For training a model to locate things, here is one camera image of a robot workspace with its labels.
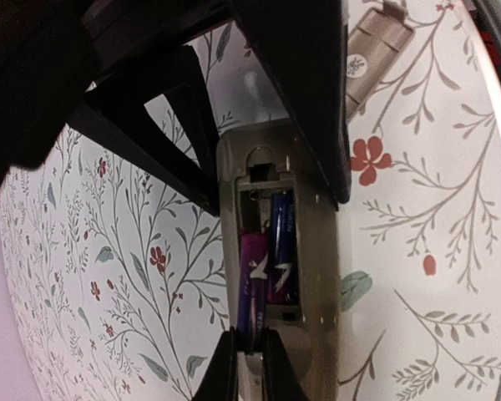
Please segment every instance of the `round white label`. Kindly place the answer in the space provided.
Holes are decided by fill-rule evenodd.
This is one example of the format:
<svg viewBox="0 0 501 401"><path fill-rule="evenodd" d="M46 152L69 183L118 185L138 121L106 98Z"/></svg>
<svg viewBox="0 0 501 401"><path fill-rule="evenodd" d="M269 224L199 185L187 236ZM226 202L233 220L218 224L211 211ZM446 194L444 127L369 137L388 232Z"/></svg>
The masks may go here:
<svg viewBox="0 0 501 401"><path fill-rule="evenodd" d="M360 78L367 72L367 60L361 54L351 54L347 57L347 77Z"/></svg>

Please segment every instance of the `floral tablecloth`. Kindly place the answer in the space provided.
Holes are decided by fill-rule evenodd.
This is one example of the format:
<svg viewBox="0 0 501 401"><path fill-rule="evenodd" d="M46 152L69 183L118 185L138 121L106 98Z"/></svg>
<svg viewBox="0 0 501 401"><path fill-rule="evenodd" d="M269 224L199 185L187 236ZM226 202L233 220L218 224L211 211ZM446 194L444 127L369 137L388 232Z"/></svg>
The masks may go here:
<svg viewBox="0 0 501 401"><path fill-rule="evenodd" d="M352 301L339 399L494 399L498 126L462 4L400 3L414 40L349 127L352 200L337 220ZM349 6L354 26L382 5ZM192 45L220 133L286 116L234 24ZM146 107L193 157L164 98ZM0 219L44 400L191 399L228 322L218 220L67 127L43 168L11 170Z"/></svg>

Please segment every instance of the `floral pattern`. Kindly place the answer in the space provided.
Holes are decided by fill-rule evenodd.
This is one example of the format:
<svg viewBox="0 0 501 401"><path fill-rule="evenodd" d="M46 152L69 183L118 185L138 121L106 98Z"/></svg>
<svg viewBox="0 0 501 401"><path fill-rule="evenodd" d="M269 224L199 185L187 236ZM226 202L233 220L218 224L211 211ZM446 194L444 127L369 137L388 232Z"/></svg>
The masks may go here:
<svg viewBox="0 0 501 401"><path fill-rule="evenodd" d="M351 0L350 25L381 3ZM414 40L349 127L339 399L494 399L501 142L478 68L484 50L462 4L401 3ZM234 24L192 45L220 133L286 117ZM145 107L194 159L166 101ZM66 128L40 170L10 171L0 222L45 401L191 400L228 324L217 219Z"/></svg>

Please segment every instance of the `purple battery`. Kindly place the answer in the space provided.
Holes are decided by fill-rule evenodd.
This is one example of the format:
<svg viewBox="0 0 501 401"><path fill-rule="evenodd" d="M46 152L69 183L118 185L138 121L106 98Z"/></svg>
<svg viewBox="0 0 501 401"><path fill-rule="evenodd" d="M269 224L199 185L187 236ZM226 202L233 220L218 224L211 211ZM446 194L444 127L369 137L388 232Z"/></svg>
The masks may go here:
<svg viewBox="0 0 501 401"><path fill-rule="evenodd" d="M245 337L248 353L259 347L261 332L266 322L268 247L269 241L264 234L241 236L237 328Z"/></svg>
<svg viewBox="0 0 501 401"><path fill-rule="evenodd" d="M273 195L271 204L271 269L267 302L292 305L298 303L293 194Z"/></svg>

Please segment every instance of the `red flower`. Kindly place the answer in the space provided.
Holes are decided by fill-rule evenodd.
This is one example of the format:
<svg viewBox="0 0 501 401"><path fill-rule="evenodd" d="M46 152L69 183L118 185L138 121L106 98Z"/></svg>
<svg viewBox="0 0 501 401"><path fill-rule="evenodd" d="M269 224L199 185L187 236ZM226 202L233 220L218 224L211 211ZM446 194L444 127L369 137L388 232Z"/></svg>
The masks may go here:
<svg viewBox="0 0 501 401"><path fill-rule="evenodd" d="M108 326L107 323L104 323L104 326L106 327L106 333L109 335L110 338L113 338L113 336L115 335L113 326Z"/></svg>
<svg viewBox="0 0 501 401"><path fill-rule="evenodd" d="M167 258L165 255L161 252L161 248L159 246L154 249L153 247L150 248L150 264L152 266L158 267L159 273L165 272L165 261Z"/></svg>
<svg viewBox="0 0 501 401"><path fill-rule="evenodd" d="M423 260L423 270L427 276L434 276L436 274L436 261L434 260L434 256L425 256Z"/></svg>
<svg viewBox="0 0 501 401"><path fill-rule="evenodd" d="M100 290L96 282L91 282L91 293L97 298L97 301L100 301Z"/></svg>
<svg viewBox="0 0 501 401"><path fill-rule="evenodd" d="M102 158L100 158L100 160L99 160L99 167L98 167L97 171L100 175L100 178L102 178L104 176L104 174L106 174L106 161L103 160Z"/></svg>
<svg viewBox="0 0 501 401"><path fill-rule="evenodd" d="M123 380L123 390L128 391L128 394L130 394L130 386L129 384L126 384L124 380Z"/></svg>
<svg viewBox="0 0 501 401"><path fill-rule="evenodd" d="M377 170L387 169L392 166L392 157L385 153L382 155L382 141L372 136L369 141L356 140L352 146L354 157L351 157L351 170L363 171L360 175L360 185L368 186L377 180Z"/></svg>

